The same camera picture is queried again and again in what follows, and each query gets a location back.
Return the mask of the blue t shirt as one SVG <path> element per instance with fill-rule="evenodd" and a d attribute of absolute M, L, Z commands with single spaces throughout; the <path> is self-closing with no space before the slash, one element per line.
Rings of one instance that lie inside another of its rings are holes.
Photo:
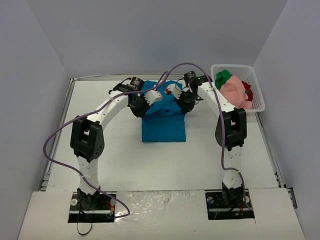
<path fill-rule="evenodd" d="M 163 96 L 155 102 L 141 119 L 143 143 L 185 142 L 185 114 L 175 102 L 173 95 L 166 95 L 164 87 L 158 91 Z"/>

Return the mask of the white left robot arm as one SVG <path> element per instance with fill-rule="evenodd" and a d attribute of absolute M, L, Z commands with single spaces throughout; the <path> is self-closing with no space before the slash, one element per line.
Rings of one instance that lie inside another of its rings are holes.
<path fill-rule="evenodd" d="M 128 80 L 129 83 L 120 82 L 109 91 L 109 97 L 97 108 L 101 111 L 72 124 L 70 147 L 82 174 L 77 194 L 89 209 L 95 209 L 101 203 L 98 158 L 105 148 L 104 129 L 107 124 L 126 107 L 131 109 L 133 115 L 142 118 L 155 102 L 163 98 L 156 90 L 140 93 L 145 84 L 142 79 L 130 77 Z"/>

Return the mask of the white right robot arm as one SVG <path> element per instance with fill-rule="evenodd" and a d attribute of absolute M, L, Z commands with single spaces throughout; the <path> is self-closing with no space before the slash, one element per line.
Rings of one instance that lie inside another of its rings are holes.
<path fill-rule="evenodd" d="M 247 113 L 236 108 L 216 88 L 207 75 L 196 76 L 194 71 L 183 75 L 185 88 L 175 83 L 166 87 L 167 94 L 172 93 L 175 103 L 186 114 L 193 110 L 196 101 L 204 101 L 217 116 L 215 139 L 222 148 L 221 167 L 224 170 L 222 180 L 222 202 L 234 206 L 244 196 L 244 181 L 241 175 L 242 149 L 247 138 Z"/>

